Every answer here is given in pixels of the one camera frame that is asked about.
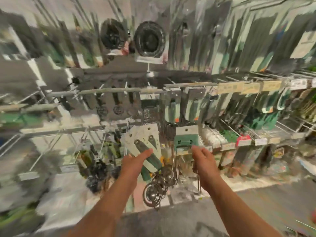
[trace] concrete floor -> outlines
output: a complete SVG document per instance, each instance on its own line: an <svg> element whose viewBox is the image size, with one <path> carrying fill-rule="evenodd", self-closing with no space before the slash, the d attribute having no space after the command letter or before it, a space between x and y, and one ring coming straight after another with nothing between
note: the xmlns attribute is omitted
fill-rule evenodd
<svg viewBox="0 0 316 237"><path fill-rule="evenodd" d="M304 179L297 183L274 185L238 192L238 195L269 224L283 231L285 226L316 236L295 219L312 225L316 208L316 183ZM69 228L38 233L36 237L62 236ZM118 237L207 237L226 236L226 229L210 198L162 207L122 217Z"/></svg>

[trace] person's left arm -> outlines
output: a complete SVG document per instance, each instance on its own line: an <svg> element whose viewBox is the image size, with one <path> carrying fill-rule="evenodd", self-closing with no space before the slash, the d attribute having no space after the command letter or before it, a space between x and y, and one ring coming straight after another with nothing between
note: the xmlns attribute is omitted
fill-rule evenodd
<svg viewBox="0 0 316 237"><path fill-rule="evenodd" d="M118 179L104 193L104 196L92 210L66 236L114 236L116 222L120 219L129 196L136 188L137 177L140 174L143 162L152 152L152 149L149 149L137 157L124 156Z"/></svg>

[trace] hand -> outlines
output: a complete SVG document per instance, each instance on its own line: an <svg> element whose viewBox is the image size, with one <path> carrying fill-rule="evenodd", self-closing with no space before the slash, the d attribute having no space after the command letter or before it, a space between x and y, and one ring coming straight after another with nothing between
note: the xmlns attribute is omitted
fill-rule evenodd
<svg viewBox="0 0 316 237"><path fill-rule="evenodd" d="M124 178L126 181L130 181L133 190L136 188L137 178L142 169L144 160L147 159L152 153L153 150L148 149L136 157L132 157L131 155L126 155L123 157L120 177Z"/></svg>
<svg viewBox="0 0 316 237"><path fill-rule="evenodd" d="M209 191L212 181L220 178L214 156L205 148L192 146L193 172L198 173L201 187Z"/></svg>

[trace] person's right hand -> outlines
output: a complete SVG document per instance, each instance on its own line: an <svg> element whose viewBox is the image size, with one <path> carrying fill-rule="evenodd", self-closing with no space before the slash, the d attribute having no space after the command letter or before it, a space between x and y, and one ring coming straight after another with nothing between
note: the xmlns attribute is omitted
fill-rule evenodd
<svg viewBox="0 0 316 237"><path fill-rule="evenodd" d="M192 156L193 172L200 176L201 187L210 191L212 182L220 178L213 154L203 147L192 146Z"/></svg>

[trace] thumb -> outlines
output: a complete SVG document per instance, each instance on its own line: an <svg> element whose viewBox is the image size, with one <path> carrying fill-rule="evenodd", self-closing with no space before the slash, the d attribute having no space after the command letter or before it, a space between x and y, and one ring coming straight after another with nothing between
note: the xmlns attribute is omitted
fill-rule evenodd
<svg viewBox="0 0 316 237"><path fill-rule="evenodd" d="M201 148L198 146L192 146L192 157L195 161L199 161L200 159L206 159L206 156L202 153Z"/></svg>
<svg viewBox="0 0 316 237"><path fill-rule="evenodd" d="M153 149L150 148L150 149L148 149L148 150L145 150L145 151L141 152L141 153L137 156L137 158L138 158L138 159L141 159L142 161L144 161L144 160L147 159L153 152L154 152Z"/></svg>

